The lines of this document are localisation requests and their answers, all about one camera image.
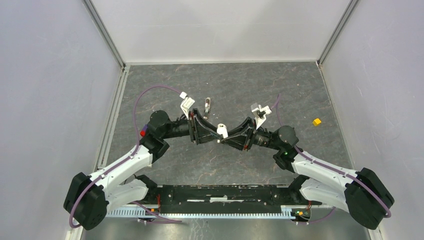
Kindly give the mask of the white plastic hook piece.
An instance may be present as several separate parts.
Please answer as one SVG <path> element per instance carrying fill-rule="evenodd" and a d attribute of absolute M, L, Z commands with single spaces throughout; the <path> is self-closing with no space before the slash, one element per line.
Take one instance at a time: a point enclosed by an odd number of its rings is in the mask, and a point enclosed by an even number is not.
<path fill-rule="evenodd" d="M 216 132 L 223 138 L 226 139 L 229 135 L 228 135 L 228 131 L 227 131 L 227 127 L 225 124 L 223 123 L 219 123 L 217 125 L 217 129 Z"/>

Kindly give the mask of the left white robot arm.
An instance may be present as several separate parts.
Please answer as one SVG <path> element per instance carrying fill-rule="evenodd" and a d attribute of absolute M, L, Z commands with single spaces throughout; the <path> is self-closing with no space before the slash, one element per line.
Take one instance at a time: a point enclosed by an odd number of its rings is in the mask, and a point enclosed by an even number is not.
<path fill-rule="evenodd" d="M 63 204 L 69 213 L 70 227 L 91 230 L 107 213 L 123 205 L 140 200 L 153 203 L 157 198 L 154 187 L 138 178 L 129 183 L 124 181 L 161 158 L 169 148 L 166 139 L 185 136 L 200 144 L 202 141 L 221 142 L 229 135 L 224 124 L 210 124 L 197 109 L 175 121 L 163 110 L 153 112 L 129 152 L 103 169 L 89 175 L 80 172 L 73 177 Z"/>

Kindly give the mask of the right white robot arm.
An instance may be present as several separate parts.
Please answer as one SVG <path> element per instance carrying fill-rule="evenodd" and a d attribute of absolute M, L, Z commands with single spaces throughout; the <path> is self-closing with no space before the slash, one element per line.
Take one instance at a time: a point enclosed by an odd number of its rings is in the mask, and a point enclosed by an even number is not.
<path fill-rule="evenodd" d="M 392 216 L 390 208 L 395 200 L 373 170 L 344 168 L 311 155 L 297 146 L 299 139 L 289 125 L 268 131 L 247 118 L 230 131 L 220 123 L 217 133 L 220 143 L 235 144 L 242 150 L 249 150 L 253 145 L 276 150 L 275 163 L 283 170 L 298 174 L 288 191 L 289 199 L 295 204 L 308 200 L 331 205 L 371 230 Z"/>

